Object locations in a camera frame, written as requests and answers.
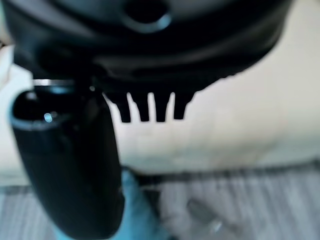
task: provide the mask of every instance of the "black plastic housing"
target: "black plastic housing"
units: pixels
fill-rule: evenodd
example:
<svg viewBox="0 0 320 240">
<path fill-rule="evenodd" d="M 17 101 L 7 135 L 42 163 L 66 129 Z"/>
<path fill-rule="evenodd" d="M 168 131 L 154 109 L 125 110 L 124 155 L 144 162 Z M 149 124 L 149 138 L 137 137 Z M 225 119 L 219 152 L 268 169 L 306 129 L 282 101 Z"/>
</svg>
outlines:
<svg viewBox="0 0 320 240">
<path fill-rule="evenodd" d="M 104 91 L 123 93 L 185 91 L 182 84 L 195 92 L 243 71 L 276 44 L 292 0 L 208 0 L 197 15 L 200 1 L 164 0 L 173 20 L 149 34 L 123 21 L 127 0 L 2 2 L 15 62 L 36 79 L 78 79 L 100 65 L 114 79 Z"/>
<path fill-rule="evenodd" d="M 76 240 L 112 236 L 122 220 L 124 197 L 103 96 L 81 102 L 53 95 L 46 101 L 26 91 L 15 100 L 10 120 L 34 191 L 54 223 Z"/>
</svg>

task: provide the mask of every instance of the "black cylindrical part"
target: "black cylindrical part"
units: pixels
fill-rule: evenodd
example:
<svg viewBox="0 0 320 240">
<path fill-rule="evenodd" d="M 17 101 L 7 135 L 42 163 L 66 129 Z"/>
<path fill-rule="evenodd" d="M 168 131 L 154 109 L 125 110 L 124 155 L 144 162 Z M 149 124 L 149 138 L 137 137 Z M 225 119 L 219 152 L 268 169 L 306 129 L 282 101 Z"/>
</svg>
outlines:
<svg viewBox="0 0 320 240">
<path fill-rule="evenodd" d="M 103 96 L 46 100 L 26 91 L 15 100 L 10 120 L 34 191 L 54 223 L 76 240 L 112 236 L 122 220 L 124 197 Z"/>
</svg>

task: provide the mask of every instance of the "floor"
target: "floor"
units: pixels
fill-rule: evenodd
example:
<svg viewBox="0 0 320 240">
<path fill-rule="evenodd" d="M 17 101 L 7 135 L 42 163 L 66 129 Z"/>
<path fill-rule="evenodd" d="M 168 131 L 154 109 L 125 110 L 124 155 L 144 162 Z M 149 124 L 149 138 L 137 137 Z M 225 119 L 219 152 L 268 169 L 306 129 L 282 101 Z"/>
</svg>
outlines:
<svg viewBox="0 0 320 240">
<path fill-rule="evenodd" d="M 319 240 L 318 163 L 268 170 L 141 178 L 170 232 L 183 240 Z M 211 231 L 187 208 L 201 201 L 222 220 Z M 28 187 L 0 189 L 0 240 L 55 240 L 52 225 Z"/>
</svg>

